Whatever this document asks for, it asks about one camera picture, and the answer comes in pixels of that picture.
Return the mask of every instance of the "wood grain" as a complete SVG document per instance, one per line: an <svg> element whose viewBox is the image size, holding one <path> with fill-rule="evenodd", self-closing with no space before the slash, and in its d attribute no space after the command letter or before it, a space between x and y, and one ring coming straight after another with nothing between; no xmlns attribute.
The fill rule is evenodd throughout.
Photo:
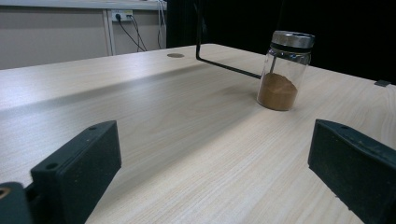
<svg viewBox="0 0 396 224"><path fill-rule="evenodd" d="M170 58L181 53L183 58ZM265 56L202 53L262 71ZM315 119L396 148L396 88L309 67L294 109L256 102L260 81L164 49L0 71L0 179L115 119L122 168L88 223L361 223L308 168Z"/></svg>

